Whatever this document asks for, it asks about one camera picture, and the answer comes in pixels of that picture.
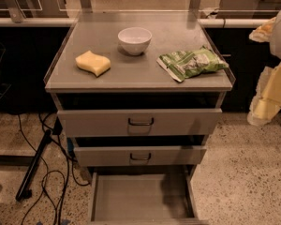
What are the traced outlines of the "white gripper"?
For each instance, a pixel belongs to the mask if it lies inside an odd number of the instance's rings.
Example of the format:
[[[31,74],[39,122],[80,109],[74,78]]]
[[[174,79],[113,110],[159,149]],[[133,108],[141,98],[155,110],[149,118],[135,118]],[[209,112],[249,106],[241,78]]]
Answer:
[[[281,59],[281,10],[263,25],[253,30],[249,38],[256,42],[269,42],[272,55]],[[281,110],[281,62],[275,68],[266,67],[259,76],[247,121],[253,126],[270,123]]]

